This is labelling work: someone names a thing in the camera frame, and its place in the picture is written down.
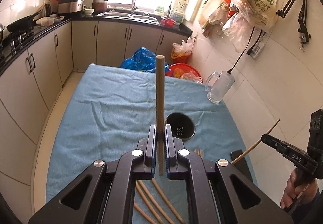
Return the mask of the person right hand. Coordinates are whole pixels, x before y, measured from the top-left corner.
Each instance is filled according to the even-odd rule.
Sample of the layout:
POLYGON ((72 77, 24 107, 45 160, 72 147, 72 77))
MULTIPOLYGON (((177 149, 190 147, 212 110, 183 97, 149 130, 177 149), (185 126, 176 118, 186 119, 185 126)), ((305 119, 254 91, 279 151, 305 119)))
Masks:
MULTIPOLYGON (((307 185, 295 186, 296 180, 297 180, 297 169, 292 171, 290 178, 287 181, 286 188, 284 189, 284 193, 280 201, 280 207, 282 209, 290 207, 293 204, 293 200, 297 198, 299 194, 307 186, 307 185)), ((307 189, 303 193, 302 204, 310 203, 316 196, 317 191, 318 191, 318 183, 317 183, 317 180, 314 179, 314 181, 307 187, 307 189)))

